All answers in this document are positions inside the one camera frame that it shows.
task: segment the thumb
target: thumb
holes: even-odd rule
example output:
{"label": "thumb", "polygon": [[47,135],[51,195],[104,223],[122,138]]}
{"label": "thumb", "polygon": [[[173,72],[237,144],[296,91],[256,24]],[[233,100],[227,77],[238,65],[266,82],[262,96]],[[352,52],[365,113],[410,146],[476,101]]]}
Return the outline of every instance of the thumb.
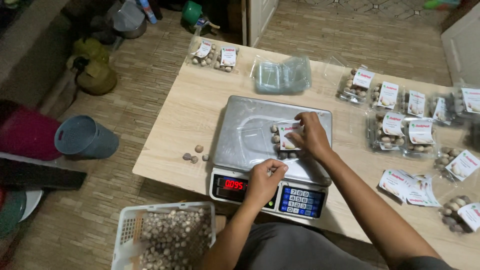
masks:
{"label": "thumb", "polygon": [[303,148],[303,137],[295,132],[289,132],[285,134],[285,137],[288,139],[292,139],[293,143],[295,144],[296,147],[298,148]]}
{"label": "thumb", "polygon": [[276,183],[279,183],[283,179],[285,173],[288,171],[288,166],[283,165],[275,170],[275,172],[270,176],[270,179],[274,180]]}

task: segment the metal pot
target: metal pot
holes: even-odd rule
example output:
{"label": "metal pot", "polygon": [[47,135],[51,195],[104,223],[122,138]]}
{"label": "metal pot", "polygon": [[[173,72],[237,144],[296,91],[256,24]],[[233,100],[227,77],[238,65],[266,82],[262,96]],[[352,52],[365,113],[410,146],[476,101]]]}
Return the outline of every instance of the metal pot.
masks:
{"label": "metal pot", "polygon": [[147,30],[147,19],[144,18],[144,20],[142,21],[140,26],[138,26],[134,30],[129,30],[129,31],[119,31],[118,29],[116,29],[116,30],[118,31],[120,36],[123,37],[123,38],[137,38],[137,37],[140,37]]}

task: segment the hand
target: hand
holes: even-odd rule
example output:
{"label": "hand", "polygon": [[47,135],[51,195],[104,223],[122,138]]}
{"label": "hand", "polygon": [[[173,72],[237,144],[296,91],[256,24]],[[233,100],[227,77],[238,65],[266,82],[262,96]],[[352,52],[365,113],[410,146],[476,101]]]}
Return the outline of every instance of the hand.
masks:
{"label": "hand", "polygon": [[301,112],[295,116],[303,126],[303,136],[290,132],[285,137],[292,139],[296,146],[308,150],[317,160],[324,160],[331,154],[332,148],[328,142],[327,133],[318,120],[315,112]]}
{"label": "hand", "polygon": [[[271,176],[268,176],[269,170],[273,172]],[[250,181],[243,204],[254,207],[258,211],[262,210],[262,207],[275,195],[276,187],[287,170],[287,165],[274,159],[255,165],[250,171]]]}

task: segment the blue plastic basket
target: blue plastic basket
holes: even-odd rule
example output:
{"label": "blue plastic basket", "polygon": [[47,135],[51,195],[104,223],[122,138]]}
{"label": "blue plastic basket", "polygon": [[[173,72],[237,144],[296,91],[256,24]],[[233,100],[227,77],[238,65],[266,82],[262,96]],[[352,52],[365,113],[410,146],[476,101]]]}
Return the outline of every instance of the blue plastic basket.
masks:
{"label": "blue plastic basket", "polygon": [[118,137],[86,115],[66,120],[55,133],[55,147],[65,155],[106,159],[117,151]]}

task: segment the white door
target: white door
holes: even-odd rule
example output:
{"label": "white door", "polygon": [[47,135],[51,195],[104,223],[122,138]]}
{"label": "white door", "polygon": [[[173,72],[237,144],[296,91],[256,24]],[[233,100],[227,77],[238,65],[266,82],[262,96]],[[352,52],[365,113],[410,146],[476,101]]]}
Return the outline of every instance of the white door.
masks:
{"label": "white door", "polygon": [[480,85],[480,3],[442,34],[453,83]]}
{"label": "white door", "polygon": [[257,46],[277,6],[278,0],[248,0],[248,46]]}

